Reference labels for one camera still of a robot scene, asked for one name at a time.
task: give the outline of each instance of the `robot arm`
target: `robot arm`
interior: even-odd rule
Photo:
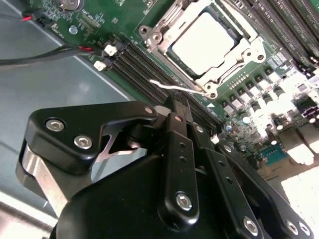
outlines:
[[[92,184],[96,160],[137,148],[146,156]],[[125,102],[38,110],[16,174],[59,217],[51,238],[314,238],[239,153],[210,142],[179,95],[155,108]]]

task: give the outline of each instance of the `motherboard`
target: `motherboard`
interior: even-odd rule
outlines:
[[[138,100],[188,98],[194,121],[256,169],[318,153],[319,0],[29,0]]]

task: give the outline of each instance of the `red wire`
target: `red wire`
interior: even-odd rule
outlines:
[[[85,46],[79,46],[79,48],[81,50],[84,50],[84,51],[92,51],[93,50],[91,47],[85,47]]]
[[[32,16],[25,16],[24,18],[22,18],[22,21],[29,21],[32,19]]]

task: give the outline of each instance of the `cpu socket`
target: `cpu socket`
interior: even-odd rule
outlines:
[[[249,62],[266,60],[262,37],[223,0],[176,0],[155,27],[142,25],[139,33],[149,52],[212,99]]]

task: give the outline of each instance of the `green circuit board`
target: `green circuit board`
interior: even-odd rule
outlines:
[[[168,68],[165,63],[161,62],[154,55],[147,52],[146,46],[139,35],[139,27],[141,25],[155,26],[158,20],[163,16],[167,9],[172,5],[174,0],[84,0],[83,7],[79,11],[62,10],[58,0],[29,0],[30,8],[43,8],[45,15],[51,19],[52,24],[49,30],[62,38],[67,43],[78,45],[96,45],[103,47],[110,37],[118,37],[129,39],[134,45],[138,46],[159,64],[167,74],[170,74],[176,80],[178,85],[186,87],[181,79]],[[319,0],[312,0],[312,4],[318,10]],[[301,11],[309,20],[312,16],[308,10],[300,5]],[[69,32],[70,26],[77,28],[76,34]],[[304,94],[312,94],[313,100],[318,101],[318,94],[315,87],[307,82],[291,64],[289,56],[284,54],[280,46],[269,36],[264,35],[264,48],[266,51],[266,60],[259,64],[250,62],[243,70],[234,74],[227,82],[218,89],[218,98],[212,100],[207,97],[194,94],[197,101],[204,106],[207,111],[214,115],[220,122],[231,122],[234,130],[230,132],[227,138],[235,143],[235,147],[245,146],[242,153],[245,156],[261,155],[265,149],[272,147],[267,142],[267,136],[260,133],[260,127],[265,127],[270,116],[264,114],[264,117],[255,118],[251,112],[251,102],[257,102],[260,96],[252,97],[250,102],[243,103],[239,109],[234,109],[232,113],[225,111],[222,103],[229,102],[232,95],[238,96],[238,89],[245,88],[249,81],[255,82],[257,75],[262,75],[266,82],[269,83],[268,89],[261,89],[260,95],[267,93],[276,85],[285,84],[285,82],[294,81],[293,87],[290,89],[290,95],[293,100],[298,100]],[[94,63],[97,58],[89,59]],[[272,69],[279,77],[277,82],[272,82],[266,75],[267,69]],[[138,100],[146,100],[143,95],[135,91],[124,79],[115,74],[112,70],[106,71],[112,80],[119,84],[129,94]],[[304,85],[306,88],[302,91],[298,88]],[[245,124],[240,119],[241,113],[248,113],[252,117],[250,124]],[[300,115],[296,108],[292,107],[289,111],[283,111],[283,115],[290,120],[290,125],[303,125],[307,121]]]

